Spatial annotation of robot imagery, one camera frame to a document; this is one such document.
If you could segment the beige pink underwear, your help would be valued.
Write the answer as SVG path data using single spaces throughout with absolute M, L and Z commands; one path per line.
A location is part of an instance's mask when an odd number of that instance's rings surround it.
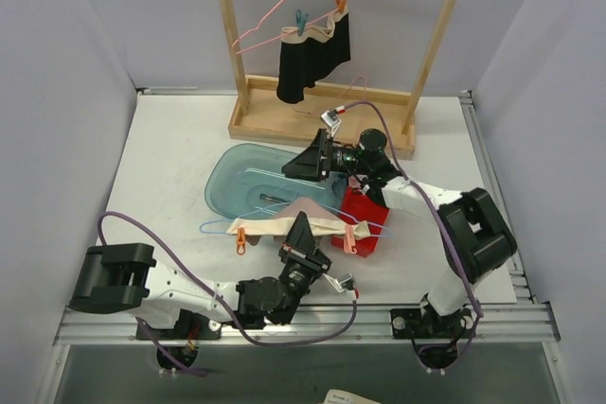
M 371 237 L 367 221 L 347 222 L 330 212 L 328 208 L 306 197 L 300 197 L 294 202 L 288 203 L 269 219 L 236 218 L 226 229 L 226 233 L 236 236 L 242 230 L 246 237 L 286 237 L 300 214 L 307 219 L 314 237 L 343 237 L 346 233 L 353 234 L 356 240 Z

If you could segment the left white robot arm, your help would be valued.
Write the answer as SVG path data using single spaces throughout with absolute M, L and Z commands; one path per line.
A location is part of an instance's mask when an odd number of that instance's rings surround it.
M 277 256 L 283 268 L 276 277 L 218 282 L 197 277 L 178 257 L 160 262 L 150 244 L 101 241 L 87 249 L 68 306 L 88 314 L 129 312 L 171 339 L 190 331 L 189 313 L 244 329 L 287 325 L 332 262 L 304 213 L 295 217 Z

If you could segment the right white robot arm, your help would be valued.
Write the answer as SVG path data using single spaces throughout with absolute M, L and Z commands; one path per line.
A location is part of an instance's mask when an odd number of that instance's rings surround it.
M 448 267 L 420 302 L 422 330 L 440 337 L 454 322 L 478 325 L 484 316 L 476 288 L 518 251 L 491 194 L 477 187 L 448 190 L 411 179 L 395 157 L 390 136 L 377 129 L 356 145 L 336 141 L 326 129 L 281 169 L 291 179 L 319 182 L 333 173 L 359 182 L 362 193 L 389 210 L 427 216 L 437 225 Z

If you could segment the blue wire hanger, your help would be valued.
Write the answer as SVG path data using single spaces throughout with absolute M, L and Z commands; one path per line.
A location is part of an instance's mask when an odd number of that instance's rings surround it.
M 271 216 L 276 214 L 279 210 L 284 208 L 288 203 L 292 203 L 292 202 L 278 202 L 278 203 L 270 204 L 267 207 L 262 207 L 262 208 L 256 209 L 253 212 L 250 212 L 248 214 L 240 215 L 240 217 L 249 219 L 249 220 L 269 219 Z M 325 205 L 322 203 L 319 203 L 319 204 L 324 206 L 325 208 L 328 208 L 329 211 L 332 212 L 333 214 L 335 214 L 335 211 L 337 210 L 335 208 L 329 207 L 328 205 Z M 227 235 L 226 229 L 229 227 L 229 225 L 231 224 L 232 221 L 233 220 L 207 221 L 200 225 L 199 230 L 203 234 Z M 392 229 L 389 229 L 388 227 L 386 227 L 386 228 L 388 231 L 387 237 L 391 237 L 393 235 L 394 231 Z

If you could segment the pink clothespin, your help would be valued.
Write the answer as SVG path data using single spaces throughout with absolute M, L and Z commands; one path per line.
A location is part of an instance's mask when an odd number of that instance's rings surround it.
M 356 237 L 351 224 L 345 224 L 344 227 L 343 249 L 346 254 L 357 254 Z

